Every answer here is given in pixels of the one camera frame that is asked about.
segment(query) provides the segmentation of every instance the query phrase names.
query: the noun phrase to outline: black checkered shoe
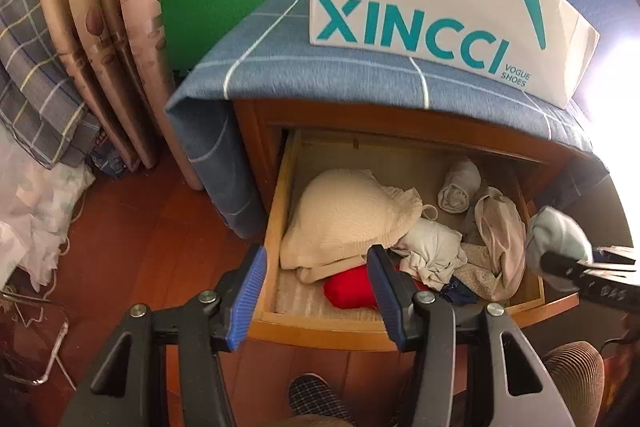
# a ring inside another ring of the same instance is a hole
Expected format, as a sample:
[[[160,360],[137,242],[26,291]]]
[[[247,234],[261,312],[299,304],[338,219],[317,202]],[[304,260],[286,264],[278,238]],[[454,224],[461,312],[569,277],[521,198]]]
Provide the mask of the black checkered shoe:
[[[349,410],[322,378],[313,373],[297,377],[289,386],[289,406],[293,414],[319,414],[356,425]]]

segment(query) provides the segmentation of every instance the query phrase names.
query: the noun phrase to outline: blue gripper pad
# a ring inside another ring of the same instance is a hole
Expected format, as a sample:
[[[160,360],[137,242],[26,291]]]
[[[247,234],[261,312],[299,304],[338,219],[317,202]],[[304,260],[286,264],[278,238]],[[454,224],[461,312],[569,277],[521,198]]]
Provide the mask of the blue gripper pad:
[[[251,266],[242,280],[236,299],[231,305],[225,340],[232,351],[238,349],[240,343],[246,338],[266,273],[267,252],[264,247],[258,247]]]
[[[391,269],[392,277],[397,276],[396,271],[386,256],[385,250],[380,245],[369,248],[367,255],[367,274],[369,282],[376,296],[378,311],[385,323],[386,334],[389,335],[400,351],[406,347],[406,336],[402,327],[402,306],[389,281],[388,269]]]

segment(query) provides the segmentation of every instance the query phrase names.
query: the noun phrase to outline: metal bolt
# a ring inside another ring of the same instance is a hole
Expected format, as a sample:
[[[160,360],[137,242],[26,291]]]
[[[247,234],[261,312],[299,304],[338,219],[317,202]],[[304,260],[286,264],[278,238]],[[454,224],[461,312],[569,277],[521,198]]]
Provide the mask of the metal bolt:
[[[211,304],[216,300],[218,300],[218,294],[213,290],[204,290],[198,295],[198,301],[200,301],[202,304]]]
[[[504,313],[504,308],[497,302],[490,302],[486,306],[486,312],[492,317],[499,317]]]
[[[129,309],[129,315],[135,318],[143,317],[146,314],[146,306],[144,304],[134,304]]]
[[[431,304],[435,302],[436,296],[433,292],[421,290],[415,293],[415,299],[420,302],[420,304]]]

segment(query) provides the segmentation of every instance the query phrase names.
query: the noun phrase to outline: bright light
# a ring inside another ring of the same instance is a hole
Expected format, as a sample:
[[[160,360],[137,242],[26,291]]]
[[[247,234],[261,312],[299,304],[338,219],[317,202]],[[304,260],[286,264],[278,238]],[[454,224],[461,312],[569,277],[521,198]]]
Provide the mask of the bright light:
[[[620,42],[595,76],[588,95],[594,152],[609,168],[640,247],[640,40]]]

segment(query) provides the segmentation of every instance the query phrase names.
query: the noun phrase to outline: drawer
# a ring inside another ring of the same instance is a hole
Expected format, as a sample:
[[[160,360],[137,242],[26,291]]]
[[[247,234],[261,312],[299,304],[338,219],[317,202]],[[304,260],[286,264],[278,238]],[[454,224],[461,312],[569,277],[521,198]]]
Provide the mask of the drawer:
[[[483,180],[514,201],[527,224],[529,215],[515,174],[517,164],[524,160],[404,139],[346,132],[290,131],[264,240],[267,274],[249,336],[326,349],[395,350],[378,312],[333,308],[322,292],[323,281],[303,284],[294,270],[280,269],[280,243],[303,189],[320,172],[332,168],[369,169],[382,184],[405,190],[415,187],[423,203],[436,204],[447,169],[461,152],[478,165]],[[460,229],[463,217],[464,214],[447,214],[441,210],[438,221]],[[536,312],[544,304],[542,280],[527,268],[518,291],[508,302],[507,311],[514,317],[526,314],[526,321],[533,323],[544,315]],[[469,311],[469,307],[463,307],[456,313],[462,317]]]

